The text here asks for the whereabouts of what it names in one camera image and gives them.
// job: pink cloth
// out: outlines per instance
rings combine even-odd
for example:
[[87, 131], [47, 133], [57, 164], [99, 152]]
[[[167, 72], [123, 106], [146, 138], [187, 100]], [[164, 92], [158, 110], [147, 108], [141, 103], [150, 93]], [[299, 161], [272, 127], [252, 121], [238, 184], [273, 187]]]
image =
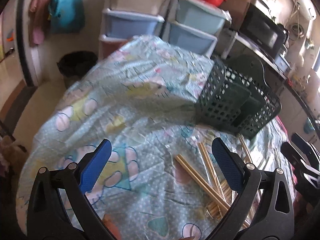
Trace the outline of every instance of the pink cloth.
[[50, 0], [31, 0], [29, 11], [33, 12], [34, 21], [31, 28], [31, 40], [34, 44], [41, 44], [44, 41], [44, 32], [48, 24], [48, 5]]

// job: patterned bedsheet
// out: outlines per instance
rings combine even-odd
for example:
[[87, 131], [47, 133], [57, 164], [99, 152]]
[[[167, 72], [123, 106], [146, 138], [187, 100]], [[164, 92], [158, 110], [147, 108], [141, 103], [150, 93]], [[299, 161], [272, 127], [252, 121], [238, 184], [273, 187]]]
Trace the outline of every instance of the patterned bedsheet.
[[[206, 174], [198, 141], [205, 140], [211, 152], [213, 138], [221, 137], [230, 150], [244, 154], [235, 136], [194, 124], [194, 104], [211, 68], [210, 59], [154, 36], [134, 38], [93, 67], [34, 137], [16, 199], [23, 232], [38, 169], [79, 162], [107, 138], [112, 155], [86, 196], [101, 218], [110, 218], [118, 240], [206, 238], [218, 223], [206, 212], [209, 199], [173, 157], [182, 153]], [[257, 166], [284, 169], [294, 198], [292, 172], [278, 150], [284, 140], [274, 119], [247, 143], [253, 156], [263, 157], [255, 158]], [[81, 228], [61, 195], [73, 225]]]

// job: blue gripper pad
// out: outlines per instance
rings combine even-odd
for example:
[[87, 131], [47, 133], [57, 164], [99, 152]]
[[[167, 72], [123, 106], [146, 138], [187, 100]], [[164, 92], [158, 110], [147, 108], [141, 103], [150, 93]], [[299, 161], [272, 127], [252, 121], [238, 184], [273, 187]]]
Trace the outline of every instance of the blue gripper pad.
[[244, 183], [244, 162], [242, 159], [237, 154], [230, 152], [221, 138], [215, 138], [213, 140], [212, 154], [230, 188], [241, 193]]
[[104, 139], [94, 151], [93, 157], [80, 175], [79, 187], [82, 194], [92, 190], [94, 184], [100, 176], [100, 173], [111, 156], [111, 151], [111, 142], [107, 139]]

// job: silver screw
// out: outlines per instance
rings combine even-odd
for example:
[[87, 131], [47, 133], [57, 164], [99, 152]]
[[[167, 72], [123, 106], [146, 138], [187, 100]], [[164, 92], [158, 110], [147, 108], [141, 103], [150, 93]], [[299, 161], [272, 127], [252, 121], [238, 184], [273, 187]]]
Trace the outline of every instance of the silver screw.
[[252, 171], [254, 170], [255, 166], [252, 163], [248, 163], [247, 168]]
[[42, 168], [40, 168], [39, 169], [39, 173], [45, 173], [45, 171], [47, 170], [47, 168], [46, 167], [42, 167]]
[[76, 164], [76, 163], [70, 163], [70, 164], [68, 165], [68, 169], [69, 169], [69, 170], [74, 170], [76, 167], [77, 167], [77, 164]]
[[283, 170], [281, 168], [277, 168], [276, 171], [279, 173], [279, 174], [283, 174]]

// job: trash bag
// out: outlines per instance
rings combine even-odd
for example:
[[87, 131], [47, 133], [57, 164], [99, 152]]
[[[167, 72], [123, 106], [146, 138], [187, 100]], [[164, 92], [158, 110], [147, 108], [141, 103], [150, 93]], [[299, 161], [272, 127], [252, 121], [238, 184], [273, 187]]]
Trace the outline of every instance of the trash bag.
[[62, 75], [82, 78], [96, 63], [98, 57], [91, 51], [76, 51], [64, 55], [57, 63]]

